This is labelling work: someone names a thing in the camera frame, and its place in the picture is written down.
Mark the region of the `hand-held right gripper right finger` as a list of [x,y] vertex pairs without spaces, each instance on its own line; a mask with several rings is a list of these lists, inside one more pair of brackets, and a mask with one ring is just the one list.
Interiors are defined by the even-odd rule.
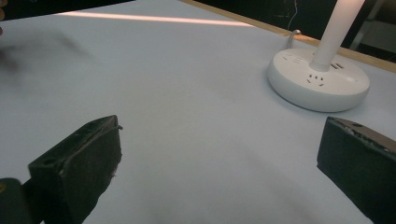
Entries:
[[328,117],[317,163],[374,224],[396,224],[396,141],[357,122]]

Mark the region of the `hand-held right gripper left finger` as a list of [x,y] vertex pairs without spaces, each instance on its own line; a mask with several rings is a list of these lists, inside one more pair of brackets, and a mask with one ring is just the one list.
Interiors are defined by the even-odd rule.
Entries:
[[36,223],[82,224],[118,168],[120,129],[115,115],[90,121],[28,165]]

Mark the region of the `white desk lamp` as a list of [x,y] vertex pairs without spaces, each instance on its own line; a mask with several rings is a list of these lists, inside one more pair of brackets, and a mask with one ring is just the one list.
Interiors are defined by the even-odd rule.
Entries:
[[337,51],[364,0],[337,0],[316,49],[283,49],[266,75],[272,88],[288,102],[319,112],[345,111],[360,104],[370,80]]

